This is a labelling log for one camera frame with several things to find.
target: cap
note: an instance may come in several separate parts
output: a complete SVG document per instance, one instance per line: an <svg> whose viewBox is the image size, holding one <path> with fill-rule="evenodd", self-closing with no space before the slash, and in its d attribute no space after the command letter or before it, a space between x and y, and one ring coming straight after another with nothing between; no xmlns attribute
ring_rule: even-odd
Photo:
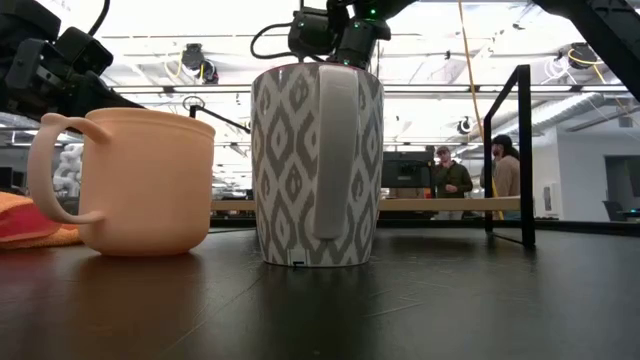
<svg viewBox="0 0 640 360"><path fill-rule="evenodd" d="M494 137L491 144L502 145L505 148L513 147L513 141L511 141L511 138L507 135L498 135Z"/></svg>
<svg viewBox="0 0 640 360"><path fill-rule="evenodd" d="M449 148L442 145L440 147L438 147L438 150L436 150L436 155L440 154L440 153L445 153L445 152L450 152Z"/></svg>

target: mug rim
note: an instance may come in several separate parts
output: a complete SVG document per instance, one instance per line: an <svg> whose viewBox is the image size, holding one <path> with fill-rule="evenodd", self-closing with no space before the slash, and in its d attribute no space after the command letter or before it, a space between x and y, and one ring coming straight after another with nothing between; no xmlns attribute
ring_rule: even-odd
<svg viewBox="0 0 640 360"><path fill-rule="evenodd" d="M205 132L207 133L207 135L211 135L212 137L215 136L216 134L216 130L211 125L203 121L199 121L197 119L184 116L184 115L167 113L167 112L150 110L150 109L125 108L125 107L103 108L103 109L92 110L89 113L87 113L85 117L95 122L108 121L108 118L106 117L110 116L109 113L111 111L123 111L125 112L124 115L130 115L138 119L142 118L142 120L156 121L156 122L160 122L167 125L193 127L193 130ZM158 115L173 118L175 121L178 121L178 122L174 123L173 121L169 122L169 121L165 121L164 119L158 119L157 118Z"/></svg>
<svg viewBox="0 0 640 360"><path fill-rule="evenodd" d="M271 69L268 69L268 70L263 71L260 75L256 76L256 78L253 80L253 82L255 83L255 82L256 82L256 80L258 80L258 78L260 78L260 77L262 77L262 76L264 76L264 75L266 75L266 74L268 74L268 73L270 73L270 72L272 72L272 71L277 71L277 70L280 70L280 69L285 68L285 67L290 67L290 66L300 66L300 65L302 65L302 66L311 66L311 65L317 65L317 66L322 66L322 65L328 65L328 66L342 66L342 67L346 67L346 68L351 69L351 70L355 70L355 71L362 71L362 72L364 72L365 74L368 74L368 75L372 76L374 79L376 79L376 81L378 81L378 82L380 83L380 85L383 85L383 84L382 84L382 81L380 81L380 79L378 79L378 77L377 77L377 76L375 76L374 74L372 74L372 73L370 73L370 72L368 72L368 71L366 71L366 70L364 70L364 69L360 69L360 68L358 68L358 67L351 66L351 65L345 65L345 64L340 64L340 63L330 63L330 62L323 62L323 63L319 63L319 62L309 62L309 63L290 63L290 64L284 64L284 65L276 66L276 67L273 67L273 68L271 68Z"/></svg>

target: mug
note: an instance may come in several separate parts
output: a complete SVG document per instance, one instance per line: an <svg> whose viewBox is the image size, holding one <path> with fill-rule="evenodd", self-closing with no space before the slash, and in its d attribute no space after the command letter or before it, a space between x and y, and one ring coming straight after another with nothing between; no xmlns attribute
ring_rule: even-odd
<svg viewBox="0 0 640 360"><path fill-rule="evenodd" d="M69 127L85 134L77 216L51 181L54 144ZM79 224L80 239L102 254L184 253L209 230L214 135L203 122L146 109L46 114L29 151L29 190L46 216Z"/></svg>
<svg viewBox="0 0 640 360"><path fill-rule="evenodd" d="M263 259L308 267L367 262L380 197L380 81L338 64L292 64L260 75L251 91Z"/></svg>

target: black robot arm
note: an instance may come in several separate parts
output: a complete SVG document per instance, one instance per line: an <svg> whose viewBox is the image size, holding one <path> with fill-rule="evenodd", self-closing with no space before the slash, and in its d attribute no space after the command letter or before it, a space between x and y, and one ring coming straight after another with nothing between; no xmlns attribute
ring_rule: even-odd
<svg viewBox="0 0 640 360"><path fill-rule="evenodd" d="M389 40L386 20L415 0L329 0L327 11L294 13L289 47L298 55L366 69L376 41ZM636 99L640 99L640 15L626 0L533 0L570 20ZM346 7L353 6L349 18Z"/></svg>
<svg viewBox="0 0 640 360"><path fill-rule="evenodd" d="M104 19L105 0L95 32ZM47 112L84 116L106 107L141 107L110 90L100 74L113 56L35 0L0 0L0 112L39 120Z"/></svg>

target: black cable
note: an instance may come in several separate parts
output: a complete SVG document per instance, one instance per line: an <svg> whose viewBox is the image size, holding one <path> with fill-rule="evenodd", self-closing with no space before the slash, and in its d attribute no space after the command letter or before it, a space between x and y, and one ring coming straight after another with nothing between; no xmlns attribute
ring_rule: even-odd
<svg viewBox="0 0 640 360"><path fill-rule="evenodd" d="M93 36L96 34L96 32L98 32L98 29L100 28L100 26L102 26L102 22L104 21L104 18L107 17L107 13L109 12L110 5L111 5L111 0L104 0L104 5L102 6L102 12L100 12L100 16L98 16L98 19L93 24L93 26L91 27L91 30L89 30L87 34Z"/></svg>
<svg viewBox="0 0 640 360"><path fill-rule="evenodd" d="M251 134L251 130L246 126L242 126L242 125L238 124L237 122L235 122L233 120L229 120L229 119L227 119L226 117L224 117L222 115L218 115L218 114L214 113L213 111L211 111L211 110L209 110L209 109L207 109L207 108L205 108L203 106L193 105L193 107L195 107L199 111L202 111L205 114L213 116L214 118L216 118L218 120L224 121L227 124L246 132L247 134Z"/></svg>
<svg viewBox="0 0 640 360"><path fill-rule="evenodd" d="M282 53L271 54L271 55L260 55L260 54L256 54L256 52L253 50L253 47L254 47L256 41L258 41L258 38L260 38L260 36L262 36L267 31L269 31L271 29L281 28L281 27L291 27L291 25L293 25L292 22L286 23L286 24L273 24L273 25L269 25L269 26L265 27L264 29L260 30L256 34L256 36L253 37L253 40L251 40L251 46L249 47L249 50L251 50L251 55L253 55L253 57L255 57L256 59L260 59L260 60L271 60L271 59L277 59L277 58L286 57L286 56L298 57L298 55L293 53L293 52L282 52Z"/></svg>
<svg viewBox="0 0 640 360"><path fill-rule="evenodd" d="M309 57L317 62L324 62L324 60L322 60L322 58L317 55L309 55Z"/></svg>

